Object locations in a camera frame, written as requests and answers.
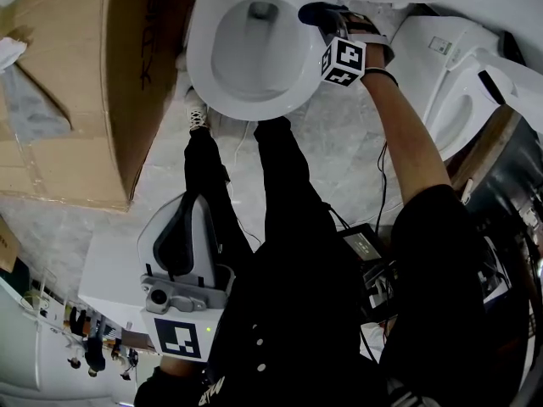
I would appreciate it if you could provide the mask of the black device with screen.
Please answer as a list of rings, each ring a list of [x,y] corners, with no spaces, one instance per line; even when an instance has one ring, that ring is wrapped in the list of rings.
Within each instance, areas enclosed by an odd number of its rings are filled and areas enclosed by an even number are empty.
[[[338,235],[363,262],[382,259],[387,254],[383,242],[368,223],[344,229],[339,231]]]

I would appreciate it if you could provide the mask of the white smart toilet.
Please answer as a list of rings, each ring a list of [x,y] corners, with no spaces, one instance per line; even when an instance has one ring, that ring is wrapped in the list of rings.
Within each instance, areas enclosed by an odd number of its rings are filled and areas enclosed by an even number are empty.
[[[388,65],[442,159],[464,148],[502,105],[543,134],[543,75],[513,61],[495,33],[460,17],[410,16]]]

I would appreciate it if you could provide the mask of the white cabinet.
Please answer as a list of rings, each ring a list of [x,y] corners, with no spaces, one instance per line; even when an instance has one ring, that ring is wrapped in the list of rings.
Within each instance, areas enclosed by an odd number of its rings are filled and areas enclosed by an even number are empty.
[[[40,391],[41,326],[0,277],[0,382]]]

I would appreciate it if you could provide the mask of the crumpled white paper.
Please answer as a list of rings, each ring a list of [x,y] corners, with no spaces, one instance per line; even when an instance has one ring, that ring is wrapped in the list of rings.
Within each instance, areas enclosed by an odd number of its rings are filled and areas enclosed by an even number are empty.
[[[14,64],[26,49],[25,42],[7,36],[0,39],[0,74]]]

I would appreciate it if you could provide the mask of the person in black clothes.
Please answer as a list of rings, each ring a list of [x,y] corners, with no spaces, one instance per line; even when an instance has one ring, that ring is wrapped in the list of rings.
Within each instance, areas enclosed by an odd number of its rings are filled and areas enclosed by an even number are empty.
[[[509,407],[523,373],[527,304],[484,306],[484,239],[453,190],[400,212],[397,319],[378,362],[360,352],[355,263],[339,239],[264,246],[232,292],[201,375],[161,370],[135,407]]]

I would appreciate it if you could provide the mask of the person's left leg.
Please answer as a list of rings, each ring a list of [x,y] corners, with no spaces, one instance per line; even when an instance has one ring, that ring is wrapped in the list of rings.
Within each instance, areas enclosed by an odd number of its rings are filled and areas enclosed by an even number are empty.
[[[221,246],[221,261],[233,270],[241,270],[252,258],[253,251],[238,224],[227,190],[227,173],[221,162],[216,141],[206,127],[189,132],[185,148],[185,182],[190,192],[202,195],[210,208]]]

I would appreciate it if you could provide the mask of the person's left forearm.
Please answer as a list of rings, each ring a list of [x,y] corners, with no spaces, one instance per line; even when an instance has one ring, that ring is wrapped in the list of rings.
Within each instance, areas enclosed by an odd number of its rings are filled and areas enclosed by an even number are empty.
[[[189,378],[201,375],[206,368],[203,362],[190,361],[170,356],[162,356],[160,370],[169,376]]]

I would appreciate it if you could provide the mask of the black wall box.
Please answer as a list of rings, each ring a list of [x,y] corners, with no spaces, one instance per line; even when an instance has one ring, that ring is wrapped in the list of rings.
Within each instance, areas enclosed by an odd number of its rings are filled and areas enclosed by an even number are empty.
[[[527,66],[515,37],[509,31],[502,31],[500,33],[498,50],[504,59]]]

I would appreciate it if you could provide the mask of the black wristband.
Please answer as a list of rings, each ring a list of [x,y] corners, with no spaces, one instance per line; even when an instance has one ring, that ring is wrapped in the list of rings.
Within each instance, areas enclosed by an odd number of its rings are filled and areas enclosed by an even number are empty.
[[[391,85],[398,86],[398,82],[395,77],[390,74],[386,69],[379,67],[366,68],[365,74],[361,78],[361,80],[364,86],[370,86],[371,84],[384,81],[387,81],[387,83]]]

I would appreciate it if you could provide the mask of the large brown cardboard box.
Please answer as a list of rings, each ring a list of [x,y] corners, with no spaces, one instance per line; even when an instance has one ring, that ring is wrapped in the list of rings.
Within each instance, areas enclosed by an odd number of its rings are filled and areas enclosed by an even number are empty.
[[[192,0],[16,0],[0,37],[0,194],[125,211],[176,84]]]

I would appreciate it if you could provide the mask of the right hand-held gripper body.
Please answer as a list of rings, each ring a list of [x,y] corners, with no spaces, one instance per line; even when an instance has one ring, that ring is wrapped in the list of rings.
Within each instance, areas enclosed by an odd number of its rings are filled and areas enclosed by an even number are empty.
[[[366,72],[367,45],[383,48],[384,64],[395,57],[386,36],[369,21],[346,21],[337,33],[319,29],[325,43],[321,60],[321,79],[336,86],[351,86]]]

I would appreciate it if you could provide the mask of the dark blue cloth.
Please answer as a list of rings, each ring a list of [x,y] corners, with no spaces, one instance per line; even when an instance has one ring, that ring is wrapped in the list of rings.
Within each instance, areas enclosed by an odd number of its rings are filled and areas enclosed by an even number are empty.
[[[335,15],[341,11],[348,10],[344,5],[325,2],[307,3],[299,9],[298,18],[306,25],[317,27],[335,26]]]

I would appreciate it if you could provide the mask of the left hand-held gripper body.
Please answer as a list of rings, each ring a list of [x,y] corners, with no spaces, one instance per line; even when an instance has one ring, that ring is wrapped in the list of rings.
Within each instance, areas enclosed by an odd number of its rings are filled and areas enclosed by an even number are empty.
[[[174,282],[141,277],[147,294],[141,315],[157,353],[191,361],[209,358],[235,278],[225,265],[216,267],[216,275],[214,287],[194,276]]]

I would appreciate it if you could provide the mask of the person's right forearm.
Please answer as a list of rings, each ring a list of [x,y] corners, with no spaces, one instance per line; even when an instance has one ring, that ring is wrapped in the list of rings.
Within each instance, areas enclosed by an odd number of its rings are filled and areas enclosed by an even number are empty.
[[[387,81],[365,88],[382,122],[402,200],[407,203],[430,187],[449,186],[439,151],[400,88]]]

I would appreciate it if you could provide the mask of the small white crumpled wad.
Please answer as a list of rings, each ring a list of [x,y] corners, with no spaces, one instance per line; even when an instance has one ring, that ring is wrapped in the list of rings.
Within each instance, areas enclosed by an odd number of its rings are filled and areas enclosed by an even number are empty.
[[[188,90],[192,86],[192,81],[188,73],[186,52],[181,52],[176,58],[177,84]]]

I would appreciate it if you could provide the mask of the brown wooden board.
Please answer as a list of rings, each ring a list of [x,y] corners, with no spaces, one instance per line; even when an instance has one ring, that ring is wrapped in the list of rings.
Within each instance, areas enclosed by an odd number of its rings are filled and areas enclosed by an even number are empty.
[[[461,193],[469,179],[476,188],[498,160],[522,116],[509,106],[500,106],[476,136],[445,161],[451,185]]]

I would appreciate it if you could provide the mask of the person's left white shoe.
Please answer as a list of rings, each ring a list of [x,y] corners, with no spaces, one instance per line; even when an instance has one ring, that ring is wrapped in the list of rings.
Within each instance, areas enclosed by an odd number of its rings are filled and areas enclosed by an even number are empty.
[[[207,104],[196,93],[193,87],[188,89],[184,97],[184,107],[190,131],[196,131],[200,128],[210,128]]]

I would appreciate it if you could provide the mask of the person's right hand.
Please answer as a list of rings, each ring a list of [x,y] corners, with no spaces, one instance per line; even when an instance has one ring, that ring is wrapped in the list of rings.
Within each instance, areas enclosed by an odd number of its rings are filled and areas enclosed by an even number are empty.
[[[346,12],[342,17],[348,38],[366,45],[366,67],[384,69],[394,58],[388,38],[365,15]]]

